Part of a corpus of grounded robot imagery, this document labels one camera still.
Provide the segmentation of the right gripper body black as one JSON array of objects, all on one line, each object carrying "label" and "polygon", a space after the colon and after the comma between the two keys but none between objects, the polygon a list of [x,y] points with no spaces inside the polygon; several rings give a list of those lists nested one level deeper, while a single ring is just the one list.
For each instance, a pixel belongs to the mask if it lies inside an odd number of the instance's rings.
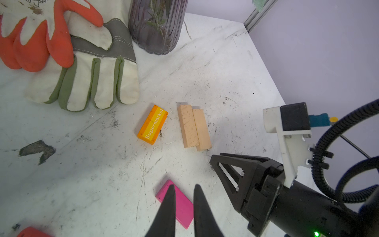
[{"label": "right gripper body black", "polygon": [[240,214],[248,221],[247,229],[260,237],[269,223],[273,204],[285,179],[281,163],[267,158],[252,160],[253,170],[247,174],[248,190]]}]

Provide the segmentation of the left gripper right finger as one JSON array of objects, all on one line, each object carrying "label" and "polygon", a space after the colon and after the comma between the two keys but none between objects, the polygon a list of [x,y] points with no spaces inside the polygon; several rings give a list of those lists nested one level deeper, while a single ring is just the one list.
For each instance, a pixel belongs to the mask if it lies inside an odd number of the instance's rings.
[{"label": "left gripper right finger", "polygon": [[199,184],[194,188],[194,236],[223,237],[219,226],[212,214],[205,194]]}]

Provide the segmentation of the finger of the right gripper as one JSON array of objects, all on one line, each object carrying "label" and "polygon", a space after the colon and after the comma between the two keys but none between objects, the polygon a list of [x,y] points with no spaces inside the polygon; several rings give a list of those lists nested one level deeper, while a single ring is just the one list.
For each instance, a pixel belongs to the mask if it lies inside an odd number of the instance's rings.
[{"label": "finger of the right gripper", "polygon": [[271,164],[270,158],[227,153],[211,156],[210,163],[238,213],[249,201],[253,189],[262,188]]}]

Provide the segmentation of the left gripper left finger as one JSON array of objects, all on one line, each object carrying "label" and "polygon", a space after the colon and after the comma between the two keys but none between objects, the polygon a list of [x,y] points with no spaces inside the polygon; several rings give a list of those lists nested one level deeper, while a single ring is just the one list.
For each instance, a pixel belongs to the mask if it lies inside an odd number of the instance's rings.
[{"label": "left gripper left finger", "polygon": [[170,185],[145,237],[174,237],[175,223],[176,194],[174,185]]}]

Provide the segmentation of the magenta block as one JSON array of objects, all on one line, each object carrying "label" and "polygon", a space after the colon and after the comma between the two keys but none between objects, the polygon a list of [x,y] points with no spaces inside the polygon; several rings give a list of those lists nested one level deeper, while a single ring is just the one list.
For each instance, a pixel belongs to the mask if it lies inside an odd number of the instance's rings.
[{"label": "magenta block", "polygon": [[194,219],[193,203],[186,195],[173,183],[167,180],[162,188],[156,194],[156,199],[163,202],[169,187],[173,185],[176,195],[176,220],[185,228],[188,229]]}]

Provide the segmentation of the natural wood block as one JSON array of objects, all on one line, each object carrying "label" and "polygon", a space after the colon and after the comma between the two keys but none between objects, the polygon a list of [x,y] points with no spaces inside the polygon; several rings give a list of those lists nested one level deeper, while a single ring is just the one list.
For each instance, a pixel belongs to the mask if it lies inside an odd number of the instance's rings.
[{"label": "natural wood block", "polygon": [[212,148],[210,134],[203,109],[193,109],[194,121],[198,136],[199,145],[196,146],[198,152]]},{"label": "natural wood block", "polygon": [[184,148],[196,147],[199,145],[194,115],[191,105],[179,105],[178,116]]}]

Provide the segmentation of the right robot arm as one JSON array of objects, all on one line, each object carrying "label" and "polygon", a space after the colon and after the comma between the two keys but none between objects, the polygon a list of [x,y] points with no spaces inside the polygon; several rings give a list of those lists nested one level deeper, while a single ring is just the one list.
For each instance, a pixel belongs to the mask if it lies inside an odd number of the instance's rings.
[{"label": "right robot arm", "polygon": [[350,213],[321,193],[295,181],[284,186],[281,163],[265,158],[221,153],[210,160],[234,209],[261,236],[273,223],[288,237],[376,237],[379,194],[358,213]]}]

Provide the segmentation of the orange supermarket block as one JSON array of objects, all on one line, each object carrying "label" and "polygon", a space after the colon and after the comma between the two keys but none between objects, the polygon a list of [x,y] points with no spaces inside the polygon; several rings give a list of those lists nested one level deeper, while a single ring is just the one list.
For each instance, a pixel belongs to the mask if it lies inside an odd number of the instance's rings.
[{"label": "orange supermarket block", "polygon": [[150,145],[154,145],[167,116],[167,111],[154,105],[141,129],[137,133],[137,137]]}]

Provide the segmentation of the red block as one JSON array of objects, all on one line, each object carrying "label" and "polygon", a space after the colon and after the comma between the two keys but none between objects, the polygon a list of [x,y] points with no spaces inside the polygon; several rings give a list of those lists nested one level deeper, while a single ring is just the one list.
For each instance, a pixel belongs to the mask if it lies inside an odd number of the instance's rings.
[{"label": "red block", "polygon": [[17,237],[51,237],[50,235],[37,230],[33,227],[27,227],[24,230],[22,230]]}]

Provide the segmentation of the dark ribbed glass vase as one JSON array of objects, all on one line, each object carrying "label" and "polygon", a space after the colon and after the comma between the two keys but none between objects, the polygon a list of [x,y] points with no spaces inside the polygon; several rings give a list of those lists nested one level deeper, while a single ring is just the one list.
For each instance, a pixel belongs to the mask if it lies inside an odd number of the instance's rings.
[{"label": "dark ribbed glass vase", "polygon": [[166,55],[179,40],[188,0],[137,0],[129,11],[132,39],[147,53]]}]

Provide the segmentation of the green white work glove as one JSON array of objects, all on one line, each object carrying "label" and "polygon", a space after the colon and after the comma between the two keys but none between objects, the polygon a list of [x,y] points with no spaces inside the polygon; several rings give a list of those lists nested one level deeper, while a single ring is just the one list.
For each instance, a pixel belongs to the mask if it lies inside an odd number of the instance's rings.
[{"label": "green white work glove", "polygon": [[138,68],[128,29],[131,1],[92,1],[104,20],[96,27],[77,13],[67,24],[74,51],[69,68],[49,59],[36,73],[25,96],[33,102],[59,106],[70,112],[83,111],[89,102],[108,109],[118,101],[130,105],[139,100]]}]

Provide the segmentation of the orange white work glove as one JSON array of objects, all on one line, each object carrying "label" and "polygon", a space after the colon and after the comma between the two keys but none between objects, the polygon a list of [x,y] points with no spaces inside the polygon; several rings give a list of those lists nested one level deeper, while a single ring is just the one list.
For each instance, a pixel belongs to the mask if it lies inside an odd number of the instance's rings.
[{"label": "orange white work glove", "polygon": [[1,60],[11,69],[41,71],[50,57],[64,68],[74,63],[64,17],[79,14],[96,27],[101,14],[88,1],[1,1]]}]

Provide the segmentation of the aluminium cage frame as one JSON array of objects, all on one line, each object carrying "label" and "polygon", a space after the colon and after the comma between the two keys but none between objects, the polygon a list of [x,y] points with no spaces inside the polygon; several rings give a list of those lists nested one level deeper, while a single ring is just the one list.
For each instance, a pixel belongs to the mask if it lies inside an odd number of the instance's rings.
[{"label": "aluminium cage frame", "polygon": [[277,0],[253,0],[255,9],[244,22],[247,32],[251,32],[268,11],[277,3]]}]

